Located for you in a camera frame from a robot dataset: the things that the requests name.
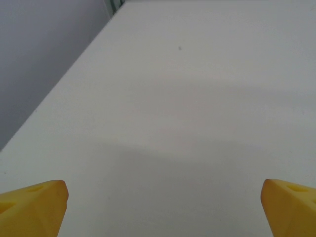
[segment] gray wall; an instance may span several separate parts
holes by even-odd
[[[0,149],[110,15],[103,0],[0,1]]]

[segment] yellow plastic part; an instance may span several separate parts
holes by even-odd
[[[316,189],[267,179],[261,203],[274,237],[316,237]]]
[[[53,180],[0,195],[0,237],[56,237],[68,190]]]

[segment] table surface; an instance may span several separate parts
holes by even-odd
[[[272,236],[266,178],[316,187],[313,1],[128,2],[0,154],[63,179],[60,235]]]

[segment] white table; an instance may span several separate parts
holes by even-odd
[[[313,1],[128,2],[0,155],[64,179],[60,236],[271,236],[266,178],[316,186]]]

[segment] white tabletop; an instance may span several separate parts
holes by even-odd
[[[266,178],[316,187],[313,1],[128,2],[0,154],[64,179],[61,237],[272,236]]]

